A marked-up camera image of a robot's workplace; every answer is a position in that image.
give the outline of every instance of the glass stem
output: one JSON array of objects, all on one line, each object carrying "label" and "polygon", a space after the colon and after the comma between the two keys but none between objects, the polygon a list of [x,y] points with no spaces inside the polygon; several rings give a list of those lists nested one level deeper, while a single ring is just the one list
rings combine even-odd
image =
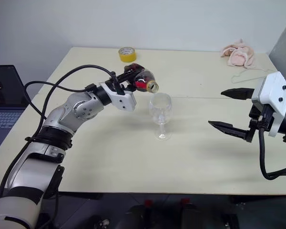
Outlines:
[{"label": "glass stem", "polygon": [[161,134],[161,135],[165,135],[166,132],[165,132],[164,124],[160,124],[159,126],[160,126],[160,134]]}]

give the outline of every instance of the tape roll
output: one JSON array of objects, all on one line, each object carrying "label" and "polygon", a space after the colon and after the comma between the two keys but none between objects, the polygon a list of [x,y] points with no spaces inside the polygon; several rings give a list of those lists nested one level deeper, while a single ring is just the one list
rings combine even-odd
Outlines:
[{"label": "tape roll", "polygon": [[132,47],[124,47],[119,50],[119,56],[123,62],[133,62],[137,58],[135,50]]}]

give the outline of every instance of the white wall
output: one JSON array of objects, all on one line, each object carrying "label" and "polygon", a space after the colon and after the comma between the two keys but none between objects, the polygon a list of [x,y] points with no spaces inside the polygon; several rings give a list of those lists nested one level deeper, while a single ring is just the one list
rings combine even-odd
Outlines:
[{"label": "white wall", "polygon": [[72,46],[217,51],[243,38],[270,52],[285,26],[286,0],[0,0],[0,64],[26,83]]}]

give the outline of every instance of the laptop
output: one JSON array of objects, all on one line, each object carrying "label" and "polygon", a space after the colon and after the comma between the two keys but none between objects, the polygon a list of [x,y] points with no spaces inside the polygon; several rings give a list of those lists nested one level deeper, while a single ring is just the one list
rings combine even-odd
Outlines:
[{"label": "laptop", "polygon": [[14,65],[0,65],[0,145],[28,106]]}]

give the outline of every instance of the white table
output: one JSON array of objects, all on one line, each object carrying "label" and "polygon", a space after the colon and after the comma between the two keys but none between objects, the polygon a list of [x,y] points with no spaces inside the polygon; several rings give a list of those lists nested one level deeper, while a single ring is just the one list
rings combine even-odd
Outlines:
[{"label": "white table", "polygon": [[[254,87],[254,81],[231,83],[231,75],[242,68],[227,67],[224,59],[212,52],[137,52],[136,62],[150,69],[161,91],[172,96],[174,118],[168,124],[172,137],[164,142],[154,137],[156,125],[147,110],[150,94],[135,92],[138,104],[132,113],[108,105],[73,138],[73,147],[62,163],[65,172],[60,191],[286,194],[286,177],[268,181],[261,175],[257,135],[250,144],[224,135],[207,123],[223,121],[247,129],[251,101],[220,95],[222,90],[233,87]],[[265,54],[257,57],[263,68],[274,70]],[[68,70],[87,63],[117,73],[125,65],[119,61],[115,49],[72,48],[49,81],[54,82]],[[252,70],[251,77],[262,76],[258,74],[261,72]],[[63,85],[81,88],[107,78],[97,70],[83,70]],[[47,90],[48,87],[43,87],[33,102],[40,106]],[[68,95],[61,90],[54,93],[48,111],[64,103]],[[29,107],[3,142],[0,180],[25,144],[24,137],[34,132],[38,119]],[[281,135],[266,136],[266,167],[268,171],[286,167],[286,143]]]}]

